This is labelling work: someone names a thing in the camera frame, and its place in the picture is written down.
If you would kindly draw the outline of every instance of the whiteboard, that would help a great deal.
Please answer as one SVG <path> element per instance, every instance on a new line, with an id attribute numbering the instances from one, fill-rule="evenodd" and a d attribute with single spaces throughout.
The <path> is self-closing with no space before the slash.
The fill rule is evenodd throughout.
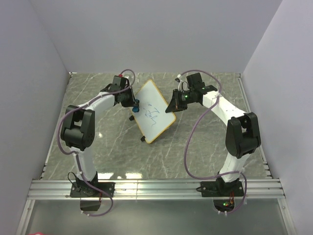
<path id="1" fill-rule="evenodd" d="M 135 98 L 139 100 L 139 112 L 132 114 L 145 141 L 152 143 L 175 122 L 176 116 L 165 113 L 168 104 L 152 80 L 140 88 Z"/>

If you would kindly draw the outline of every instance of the white wall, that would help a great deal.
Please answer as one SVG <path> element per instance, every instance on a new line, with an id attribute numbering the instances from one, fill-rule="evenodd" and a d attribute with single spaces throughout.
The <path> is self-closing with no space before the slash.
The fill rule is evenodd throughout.
<path id="1" fill-rule="evenodd" d="M 274 176 L 300 235 L 313 234 L 313 1 L 283 0 L 243 74 Z"/>
<path id="2" fill-rule="evenodd" d="M 68 73 L 29 1 L 0 1 L 0 234 L 43 169 Z"/>
<path id="3" fill-rule="evenodd" d="M 281 0 L 30 0 L 72 72 L 243 72 Z"/>

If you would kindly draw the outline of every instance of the black mounting plate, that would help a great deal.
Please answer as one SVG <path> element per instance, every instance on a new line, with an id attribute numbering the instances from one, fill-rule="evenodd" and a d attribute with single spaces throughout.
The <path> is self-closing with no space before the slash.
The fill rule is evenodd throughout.
<path id="1" fill-rule="evenodd" d="M 98 182 L 95 186 L 97 188 L 103 190 L 104 192 L 106 192 L 111 197 L 113 197 L 113 195 L 114 195 L 114 188 L 115 188 L 115 183 L 114 182 Z M 100 193 L 98 191 L 95 191 L 95 193 L 93 195 L 90 195 L 89 193 L 86 194 L 86 193 L 84 193 L 84 191 L 81 188 L 77 187 L 76 182 L 73 182 L 69 196 L 73 197 L 73 198 L 77 198 L 77 197 L 78 198 L 99 197 Z"/>
<path id="2" fill-rule="evenodd" d="M 218 188 L 216 181 L 202 181 L 200 187 L 197 188 L 198 192 L 201 192 L 202 197 L 229 197 L 229 192 L 221 193 Z M 235 197 L 242 197 L 244 195 L 243 184 L 238 181 L 231 189 L 234 192 Z"/>

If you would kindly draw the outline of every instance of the marble tabletop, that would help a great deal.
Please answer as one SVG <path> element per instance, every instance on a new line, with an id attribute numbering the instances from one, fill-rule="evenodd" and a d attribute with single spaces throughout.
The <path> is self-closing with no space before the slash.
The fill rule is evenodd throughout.
<path id="1" fill-rule="evenodd" d="M 97 95 L 112 82 L 113 73 L 73 74 L 69 81 L 61 114 L 68 105 L 79 105 Z M 238 78 L 234 73 L 215 73 L 222 83 L 222 95 L 238 108 L 246 111 Z M 134 92 L 148 80 L 155 84 L 169 101 L 177 73 L 138 73 L 133 85 Z M 206 85 L 217 83 L 203 74 Z M 176 114 L 175 123 L 153 143 L 141 142 L 142 134 L 135 121 L 129 121 L 128 108 L 120 104 L 107 110 L 96 126 L 93 142 L 93 162 L 100 179 L 164 179 L 189 178 L 183 165 L 183 152 L 189 133 L 199 116 L 206 110 L 200 104 L 190 104 L 188 109 Z M 211 176 L 223 166 L 227 150 L 225 147 L 226 127 L 209 112 L 199 123 L 188 149 L 189 170 L 197 176 Z M 72 156 L 63 155 L 53 140 L 44 173 L 44 179 L 63 180 L 69 171 L 76 172 Z M 266 173 L 260 150 L 250 156 L 243 172 L 247 177 L 263 178 Z"/>

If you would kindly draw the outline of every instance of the blue marker drawing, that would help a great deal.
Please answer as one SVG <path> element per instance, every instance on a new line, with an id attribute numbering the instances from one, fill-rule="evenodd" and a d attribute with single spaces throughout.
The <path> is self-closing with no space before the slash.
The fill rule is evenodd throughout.
<path id="1" fill-rule="evenodd" d="M 151 126 L 153 126 L 157 123 L 155 118 L 157 118 L 157 114 L 159 114 L 159 113 L 160 112 L 156 108 L 154 108 L 154 110 L 152 112 L 150 110 L 146 110 L 145 116 L 150 118 L 153 121 L 153 124 Z"/>

